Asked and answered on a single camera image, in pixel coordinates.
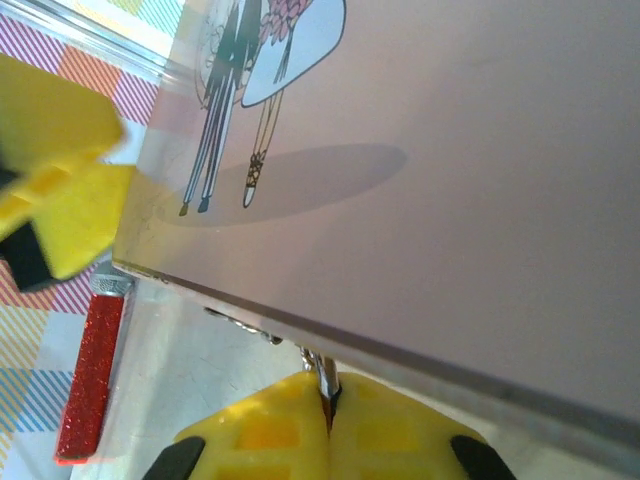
black rubber pad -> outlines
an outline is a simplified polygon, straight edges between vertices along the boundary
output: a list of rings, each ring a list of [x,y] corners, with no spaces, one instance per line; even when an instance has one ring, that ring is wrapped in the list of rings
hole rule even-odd
[[[8,186],[16,178],[16,173],[0,167],[0,188]],[[0,242],[0,256],[9,264],[11,276],[23,293],[42,290],[57,282],[29,222]]]
[[[165,448],[142,480],[188,480],[205,443],[201,437],[189,437]]]
[[[486,443],[458,435],[451,439],[451,448],[469,480],[516,480],[498,452]]]

plaid tablecloth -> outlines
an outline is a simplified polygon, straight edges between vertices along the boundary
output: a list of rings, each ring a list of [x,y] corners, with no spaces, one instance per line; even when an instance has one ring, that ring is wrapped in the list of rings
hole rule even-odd
[[[93,18],[92,6],[107,2],[63,2]],[[158,37],[172,35],[179,3],[164,16],[156,0],[112,1],[121,17],[147,22]],[[124,25],[102,12],[102,23]],[[122,27],[122,33],[129,31]],[[128,140],[107,161],[136,162],[157,93],[157,84],[68,45],[2,12],[0,52],[101,92],[116,105]],[[7,266],[0,263],[0,479],[68,479],[53,452],[75,367],[90,298],[89,272],[48,290],[21,295]]]

striped fabric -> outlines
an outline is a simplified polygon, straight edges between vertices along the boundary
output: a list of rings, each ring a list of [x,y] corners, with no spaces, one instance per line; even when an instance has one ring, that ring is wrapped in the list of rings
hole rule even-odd
[[[24,408],[18,417],[18,432],[54,432],[69,398],[73,372],[32,370]]]
[[[120,115],[147,125],[158,86],[0,13],[0,52],[113,99]]]
[[[0,432],[17,428],[29,390],[48,312],[5,306],[0,309]]]
[[[67,46],[58,67],[58,75],[111,97],[122,71],[107,62]]]
[[[148,125],[157,94],[157,85],[123,72],[116,88],[114,102],[120,115],[142,125]]]
[[[4,306],[0,309],[0,366],[32,368],[38,358],[48,313]]]
[[[0,52],[50,73],[56,73],[64,44],[11,17],[0,14]]]
[[[86,315],[91,301],[91,287],[89,277],[93,267],[85,270],[80,275],[61,283],[56,288],[56,298],[51,310],[54,312],[74,313]]]
[[[0,303],[13,307],[34,310],[50,310],[55,299],[53,288],[36,293],[20,293],[13,283],[11,271],[6,262],[0,262]]]
[[[2,471],[7,463],[7,457],[9,456],[9,448],[11,447],[11,440],[13,439],[13,433],[4,432],[0,429],[0,479],[2,479]]]
[[[158,30],[175,35],[182,14],[182,5],[175,0],[145,0],[138,9],[138,18]]]

metal clip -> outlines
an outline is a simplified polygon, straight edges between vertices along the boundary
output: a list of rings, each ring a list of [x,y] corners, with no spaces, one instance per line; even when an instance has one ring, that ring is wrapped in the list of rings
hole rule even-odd
[[[205,307],[204,311],[207,312],[209,315],[221,318],[222,320],[226,320],[227,322],[231,322],[246,332],[259,333],[260,336],[264,340],[269,342],[271,345],[280,345],[282,343],[282,339],[280,337],[276,337],[275,335],[271,335],[270,333],[267,333],[264,330],[260,330],[259,328],[255,328],[255,327],[252,327],[251,325],[247,325],[246,323],[241,322],[240,320],[236,320],[235,318],[231,318],[226,315],[223,315],[222,313],[215,311],[213,308]]]

pink flowers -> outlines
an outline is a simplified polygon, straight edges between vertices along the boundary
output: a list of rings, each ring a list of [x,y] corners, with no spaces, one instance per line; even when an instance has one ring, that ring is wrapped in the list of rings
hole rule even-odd
[[[269,13],[262,17],[260,42],[265,43],[271,37],[271,45],[285,38],[302,12],[313,0],[269,0]]]

